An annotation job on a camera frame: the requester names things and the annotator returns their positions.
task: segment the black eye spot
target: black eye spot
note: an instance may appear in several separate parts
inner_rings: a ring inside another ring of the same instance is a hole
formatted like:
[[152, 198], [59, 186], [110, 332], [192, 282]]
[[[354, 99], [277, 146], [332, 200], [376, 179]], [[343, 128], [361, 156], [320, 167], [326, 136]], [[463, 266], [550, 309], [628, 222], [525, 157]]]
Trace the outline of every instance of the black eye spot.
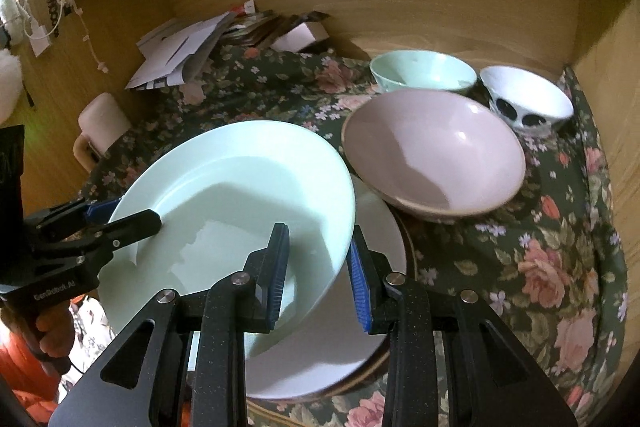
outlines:
[[498, 98], [495, 101], [495, 105], [503, 115], [505, 115], [509, 120], [515, 120], [518, 117], [518, 112], [515, 110], [513, 105], [511, 105], [506, 100]]
[[522, 117], [522, 124], [524, 127], [533, 127], [543, 123], [546, 123], [546, 119], [536, 114], [526, 114]]

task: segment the floral tablecloth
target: floral tablecloth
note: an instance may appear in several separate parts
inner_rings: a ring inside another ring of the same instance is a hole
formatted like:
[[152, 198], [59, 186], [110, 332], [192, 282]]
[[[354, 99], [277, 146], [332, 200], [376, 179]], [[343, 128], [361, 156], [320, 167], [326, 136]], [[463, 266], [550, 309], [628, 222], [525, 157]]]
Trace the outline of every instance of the floral tablecloth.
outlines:
[[[606, 401], [620, 359], [626, 266], [611, 224], [609, 173], [591, 111], [569, 68], [559, 86], [572, 99], [575, 118], [548, 139], [521, 139], [526, 179], [512, 201], [491, 214], [450, 225], [409, 216], [402, 220], [412, 239], [418, 280], [452, 295], [476, 290], [584, 425]], [[194, 82], [162, 90], [157, 119], [135, 127], [111, 147], [82, 195], [92, 200], [122, 195], [180, 143], [236, 121], [297, 123], [340, 150], [345, 118], [376, 93], [366, 62], [217, 49]], [[470, 96], [486, 103], [480, 86]], [[251, 401], [250, 424], [379, 426], [383, 373], [337, 396]], [[438, 381], [440, 424], [447, 425], [443, 373]]]

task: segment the bowl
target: bowl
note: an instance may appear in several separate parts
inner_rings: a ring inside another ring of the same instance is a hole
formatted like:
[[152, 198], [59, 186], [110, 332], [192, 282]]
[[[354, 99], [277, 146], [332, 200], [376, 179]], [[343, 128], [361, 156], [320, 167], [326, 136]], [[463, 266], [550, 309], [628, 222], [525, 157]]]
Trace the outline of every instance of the bowl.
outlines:
[[569, 97], [530, 71], [489, 66], [480, 78], [491, 96], [491, 110], [524, 136], [546, 137], [574, 115]]
[[162, 229], [114, 252], [98, 292], [119, 332], [158, 291], [186, 295], [241, 270], [286, 223], [290, 255], [280, 319], [268, 335], [247, 334], [257, 355], [316, 307], [344, 264], [355, 195], [336, 150], [311, 131], [279, 121], [245, 121], [201, 134], [153, 163], [111, 220], [151, 208]]
[[384, 91], [413, 87], [466, 94], [478, 78], [459, 58], [426, 50], [388, 52], [374, 58], [370, 68]]
[[387, 203], [430, 221], [494, 210], [524, 180], [524, 153], [507, 124], [447, 91], [377, 96], [345, 121], [342, 146], [354, 171]]

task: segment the white plate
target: white plate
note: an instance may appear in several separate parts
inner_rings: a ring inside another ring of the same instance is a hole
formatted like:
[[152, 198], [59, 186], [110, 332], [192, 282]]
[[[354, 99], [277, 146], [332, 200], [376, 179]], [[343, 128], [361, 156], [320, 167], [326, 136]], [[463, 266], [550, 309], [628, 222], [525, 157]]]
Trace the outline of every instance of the white plate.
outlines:
[[145, 208], [162, 218], [149, 239], [114, 252], [100, 272], [100, 300], [120, 331], [158, 291], [211, 288], [265, 248], [274, 223], [289, 227], [280, 319], [247, 334], [255, 356], [290, 334], [338, 276], [353, 235], [355, 197], [340, 155], [317, 134], [279, 121], [225, 125], [153, 163], [111, 220]]
[[[384, 201], [355, 176], [356, 223], [367, 246], [385, 253], [391, 268], [406, 273], [406, 250], [398, 224]], [[358, 322], [346, 265], [318, 307], [298, 329], [245, 363], [246, 393], [285, 401], [321, 393], [367, 362], [385, 340], [368, 335]], [[195, 367], [198, 334], [194, 334], [190, 371]]]

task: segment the metal screw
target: metal screw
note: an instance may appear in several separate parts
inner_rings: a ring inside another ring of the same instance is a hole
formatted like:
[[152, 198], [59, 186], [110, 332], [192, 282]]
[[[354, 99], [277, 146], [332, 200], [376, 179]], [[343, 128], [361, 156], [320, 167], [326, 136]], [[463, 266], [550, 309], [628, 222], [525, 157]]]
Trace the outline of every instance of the metal screw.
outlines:
[[475, 304], [478, 302], [478, 294], [473, 290], [462, 290], [462, 292], [460, 292], [460, 298], [467, 304]]
[[251, 276], [247, 272], [236, 272], [231, 276], [231, 282], [237, 286], [247, 284]]
[[406, 277], [403, 273], [391, 272], [389, 275], [386, 276], [386, 281], [391, 286], [402, 286], [404, 284], [404, 281], [406, 281]]
[[175, 292], [173, 290], [160, 290], [156, 294], [156, 301], [161, 304], [167, 304], [175, 299]]

